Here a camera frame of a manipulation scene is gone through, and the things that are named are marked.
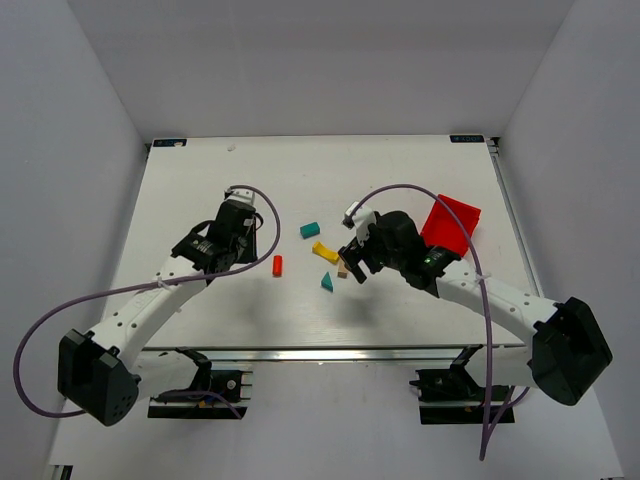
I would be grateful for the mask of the red plastic bin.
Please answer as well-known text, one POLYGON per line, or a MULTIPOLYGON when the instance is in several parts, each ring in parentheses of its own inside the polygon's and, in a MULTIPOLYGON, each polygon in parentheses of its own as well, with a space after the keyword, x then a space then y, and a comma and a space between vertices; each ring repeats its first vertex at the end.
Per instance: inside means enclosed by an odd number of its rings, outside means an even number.
POLYGON ((479 208, 439 194, 420 235, 427 246, 444 247, 464 257, 469 245, 463 232, 472 237, 480 216, 479 208))

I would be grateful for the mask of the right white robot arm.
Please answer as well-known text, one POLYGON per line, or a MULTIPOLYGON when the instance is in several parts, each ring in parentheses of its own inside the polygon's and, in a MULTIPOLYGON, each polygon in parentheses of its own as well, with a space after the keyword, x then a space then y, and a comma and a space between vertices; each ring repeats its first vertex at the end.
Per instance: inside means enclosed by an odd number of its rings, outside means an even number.
POLYGON ((489 384, 537 388, 556 402, 576 405, 613 355, 591 308, 571 297, 558 302, 481 278, 457 253, 426 246, 402 211, 380 214, 353 203, 344 225, 354 238, 339 250, 358 283, 388 268, 413 288, 477 314, 522 341, 520 347, 468 346, 451 363, 446 384, 473 393, 489 384))

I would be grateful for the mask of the red cylinder block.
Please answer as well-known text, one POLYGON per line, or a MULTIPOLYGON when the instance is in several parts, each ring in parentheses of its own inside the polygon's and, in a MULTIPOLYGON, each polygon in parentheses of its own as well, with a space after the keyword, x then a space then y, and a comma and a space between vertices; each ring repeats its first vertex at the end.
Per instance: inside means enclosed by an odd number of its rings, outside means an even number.
POLYGON ((280 278, 283 275, 283 257, 274 255, 272 261, 272 276, 280 278))

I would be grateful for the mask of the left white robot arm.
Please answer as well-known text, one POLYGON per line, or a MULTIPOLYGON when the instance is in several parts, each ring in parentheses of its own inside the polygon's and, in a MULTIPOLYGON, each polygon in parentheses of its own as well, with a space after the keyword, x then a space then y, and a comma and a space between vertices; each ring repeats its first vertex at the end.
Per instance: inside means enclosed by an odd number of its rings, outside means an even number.
POLYGON ((216 276, 256 260, 254 202, 249 190, 226 192, 216 217, 197 224, 172 248, 150 288, 87 332, 67 333, 59 344, 59 392, 105 426, 121 421, 146 398, 205 395, 211 388, 206 356, 186 347, 143 350, 216 276))

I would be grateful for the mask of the natural wood block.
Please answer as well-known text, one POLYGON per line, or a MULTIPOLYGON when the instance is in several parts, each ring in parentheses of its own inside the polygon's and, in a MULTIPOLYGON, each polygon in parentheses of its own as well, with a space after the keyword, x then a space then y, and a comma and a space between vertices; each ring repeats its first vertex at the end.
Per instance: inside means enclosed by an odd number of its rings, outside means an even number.
POLYGON ((348 276, 348 270, 342 262, 338 263, 337 276, 339 278, 346 278, 348 276))

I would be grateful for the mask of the teal rectangular block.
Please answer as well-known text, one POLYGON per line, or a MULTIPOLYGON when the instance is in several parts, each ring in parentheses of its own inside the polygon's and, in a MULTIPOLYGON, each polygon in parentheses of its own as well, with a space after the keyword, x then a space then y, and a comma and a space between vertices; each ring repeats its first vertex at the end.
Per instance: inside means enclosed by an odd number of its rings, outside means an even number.
POLYGON ((311 222, 311 223, 302 225, 299 228, 299 233, 303 239, 308 239, 308 238, 319 235, 321 233, 321 228, 317 222, 311 222))

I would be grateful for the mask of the yellow arch block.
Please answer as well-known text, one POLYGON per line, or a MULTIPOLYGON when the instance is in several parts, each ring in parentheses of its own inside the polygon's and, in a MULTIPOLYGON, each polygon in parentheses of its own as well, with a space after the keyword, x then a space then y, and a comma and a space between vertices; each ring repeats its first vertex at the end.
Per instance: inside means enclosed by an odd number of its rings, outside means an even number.
POLYGON ((340 256, 336 251, 333 251, 333 250, 327 248, 320 241, 315 242, 313 244, 312 252, 315 255, 318 255, 319 257, 329 261, 332 264, 337 264, 339 262, 339 260, 340 260, 340 256))

